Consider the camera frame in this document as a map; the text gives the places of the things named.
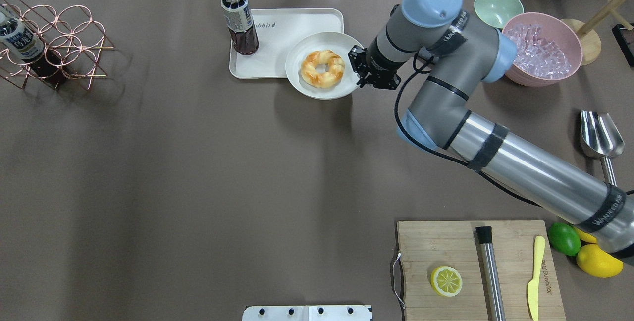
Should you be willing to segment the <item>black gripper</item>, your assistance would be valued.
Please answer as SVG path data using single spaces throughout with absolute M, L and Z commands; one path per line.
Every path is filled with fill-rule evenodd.
M 356 84 L 360 88 L 364 85 L 371 85 L 377 89 L 398 88 L 401 78 L 397 72 L 403 66 L 403 62 L 396 63 L 387 59 L 377 44 L 371 44 L 367 49 L 354 45 L 347 55 L 353 72 L 359 77 Z

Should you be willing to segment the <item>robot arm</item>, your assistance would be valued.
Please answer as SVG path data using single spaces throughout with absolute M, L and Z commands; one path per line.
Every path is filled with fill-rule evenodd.
M 434 68 L 399 119 L 405 138 L 433 154 L 459 154 L 459 164 L 491 177 L 596 237 L 611 256 L 633 263 L 633 198 L 473 113 L 466 102 L 480 82 L 494 82 L 516 59 L 516 45 L 463 10 L 463 0 L 402 0 L 368 48 L 348 56 L 358 86 L 396 89 L 398 69 L 419 50 Z

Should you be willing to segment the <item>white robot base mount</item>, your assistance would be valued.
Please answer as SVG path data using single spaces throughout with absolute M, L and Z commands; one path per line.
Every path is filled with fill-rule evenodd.
M 366 305 L 286 305 L 245 308 L 243 321 L 372 321 Z

